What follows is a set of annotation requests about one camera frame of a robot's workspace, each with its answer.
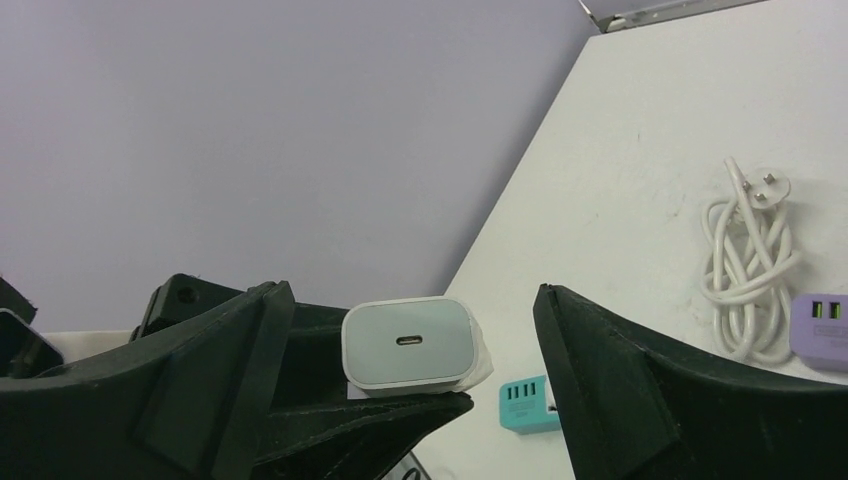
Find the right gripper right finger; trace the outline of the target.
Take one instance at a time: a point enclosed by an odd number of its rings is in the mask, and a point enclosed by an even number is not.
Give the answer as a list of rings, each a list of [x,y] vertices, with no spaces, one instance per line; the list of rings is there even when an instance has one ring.
[[[579,479],[843,479],[847,389],[738,363],[560,285],[533,318]]]

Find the small white wall charger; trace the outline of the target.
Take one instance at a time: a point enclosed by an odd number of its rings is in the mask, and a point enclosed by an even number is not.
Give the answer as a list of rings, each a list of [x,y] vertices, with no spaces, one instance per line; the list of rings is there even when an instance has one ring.
[[[360,304],[343,318],[340,344],[350,400],[461,393],[494,372],[472,311],[446,296]]]

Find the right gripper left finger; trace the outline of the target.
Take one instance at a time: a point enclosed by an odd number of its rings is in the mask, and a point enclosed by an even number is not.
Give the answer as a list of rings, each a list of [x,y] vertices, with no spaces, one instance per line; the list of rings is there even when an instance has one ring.
[[[194,318],[1,384],[5,479],[247,479],[294,313],[267,282]]]

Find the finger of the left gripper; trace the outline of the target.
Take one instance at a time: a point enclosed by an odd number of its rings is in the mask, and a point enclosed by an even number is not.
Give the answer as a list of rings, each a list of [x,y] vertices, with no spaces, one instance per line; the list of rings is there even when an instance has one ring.
[[[154,290],[130,339],[153,334],[200,315],[240,295],[240,290],[186,274],[175,274]],[[347,398],[341,355],[341,308],[296,303],[282,359],[273,409]]]
[[[260,425],[253,479],[380,479],[429,434],[472,410],[465,393],[277,407]]]

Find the purple power strip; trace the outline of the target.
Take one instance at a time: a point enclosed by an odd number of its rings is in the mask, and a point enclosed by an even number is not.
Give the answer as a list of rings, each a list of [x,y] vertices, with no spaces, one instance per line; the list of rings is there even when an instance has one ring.
[[[807,367],[847,372],[847,295],[812,293],[792,300],[789,344]]]

